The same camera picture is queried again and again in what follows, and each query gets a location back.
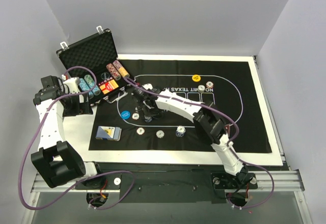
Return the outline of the single red 100 chip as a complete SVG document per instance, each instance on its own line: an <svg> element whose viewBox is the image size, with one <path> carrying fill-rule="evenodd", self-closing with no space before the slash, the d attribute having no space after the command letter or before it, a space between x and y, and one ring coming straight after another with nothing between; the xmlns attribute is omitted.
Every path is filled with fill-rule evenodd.
<svg viewBox="0 0 326 224"><path fill-rule="evenodd" d="M133 119L133 120L138 120L139 118L140 118L139 113L133 113L133 114L132 114L132 119Z"/></svg>

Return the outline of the blue blind button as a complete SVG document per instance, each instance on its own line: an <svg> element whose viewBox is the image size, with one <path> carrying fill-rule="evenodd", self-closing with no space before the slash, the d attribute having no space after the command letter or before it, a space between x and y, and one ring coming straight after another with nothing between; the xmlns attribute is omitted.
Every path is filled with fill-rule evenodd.
<svg viewBox="0 0 326 224"><path fill-rule="evenodd" d="M120 117L123 119L123 120L128 120L131 116L131 113L127 110L124 110L120 113Z"/></svg>

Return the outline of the blue playing card deck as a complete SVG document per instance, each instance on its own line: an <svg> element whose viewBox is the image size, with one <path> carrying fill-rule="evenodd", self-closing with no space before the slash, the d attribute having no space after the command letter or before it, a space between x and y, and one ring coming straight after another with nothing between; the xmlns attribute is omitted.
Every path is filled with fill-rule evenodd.
<svg viewBox="0 0 326 224"><path fill-rule="evenodd" d="M99 126L95 138L106 141L119 141L121 132L120 127Z"/></svg>

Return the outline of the grey poker chip stack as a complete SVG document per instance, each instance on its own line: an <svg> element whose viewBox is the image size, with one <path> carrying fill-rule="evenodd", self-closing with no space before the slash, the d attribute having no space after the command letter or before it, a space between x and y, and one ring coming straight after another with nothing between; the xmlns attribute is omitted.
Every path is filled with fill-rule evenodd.
<svg viewBox="0 0 326 224"><path fill-rule="evenodd" d="M164 133L162 130L158 130L158 131L156 132L156 136L157 136L158 138L163 138L164 135L165 135L165 133Z"/></svg>

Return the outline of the blue poker chip stack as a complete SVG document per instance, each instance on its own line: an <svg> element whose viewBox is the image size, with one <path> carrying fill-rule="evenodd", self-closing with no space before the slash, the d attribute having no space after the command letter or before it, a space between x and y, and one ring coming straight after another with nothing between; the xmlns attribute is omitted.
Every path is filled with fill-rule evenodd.
<svg viewBox="0 0 326 224"><path fill-rule="evenodd" d="M177 137L183 137L184 134L185 134L185 131L186 131L185 127L183 127L183 126L178 126L178 127L176 128L176 132L175 132L175 134L176 134Z"/></svg>

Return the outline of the yellow dealer button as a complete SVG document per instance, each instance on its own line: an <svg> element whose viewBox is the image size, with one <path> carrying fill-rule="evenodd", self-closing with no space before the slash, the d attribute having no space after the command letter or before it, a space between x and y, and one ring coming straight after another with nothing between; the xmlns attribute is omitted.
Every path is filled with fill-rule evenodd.
<svg viewBox="0 0 326 224"><path fill-rule="evenodd" d="M193 76L192 76L192 81L194 81L194 82L199 82L201 80L201 76L200 75L198 75L198 74L194 74Z"/></svg>

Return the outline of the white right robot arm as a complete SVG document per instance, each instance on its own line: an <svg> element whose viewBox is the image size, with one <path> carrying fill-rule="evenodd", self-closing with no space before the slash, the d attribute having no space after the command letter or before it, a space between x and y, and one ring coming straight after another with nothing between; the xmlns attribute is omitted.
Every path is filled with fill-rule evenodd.
<svg viewBox="0 0 326 224"><path fill-rule="evenodd" d="M248 170L235 153L232 138L226 129L226 120L235 127L236 134L239 128L229 116L218 111L213 102L205 104L192 101L151 84L147 88L134 85L132 96L144 116L154 118L166 110L192 122L199 141L210 145L222 161L229 185L239 188L246 182Z"/></svg>

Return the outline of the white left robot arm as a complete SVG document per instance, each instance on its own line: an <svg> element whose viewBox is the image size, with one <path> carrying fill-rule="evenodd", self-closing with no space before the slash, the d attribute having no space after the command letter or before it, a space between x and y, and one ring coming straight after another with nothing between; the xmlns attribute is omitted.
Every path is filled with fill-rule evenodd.
<svg viewBox="0 0 326 224"><path fill-rule="evenodd" d="M85 162L66 141L64 118L93 114L87 92L80 93L78 77L61 80L55 76L41 79L43 88L35 94L33 103L39 114L41 129L38 150L31 162L50 188L73 180L87 179L93 189L105 182L94 162Z"/></svg>

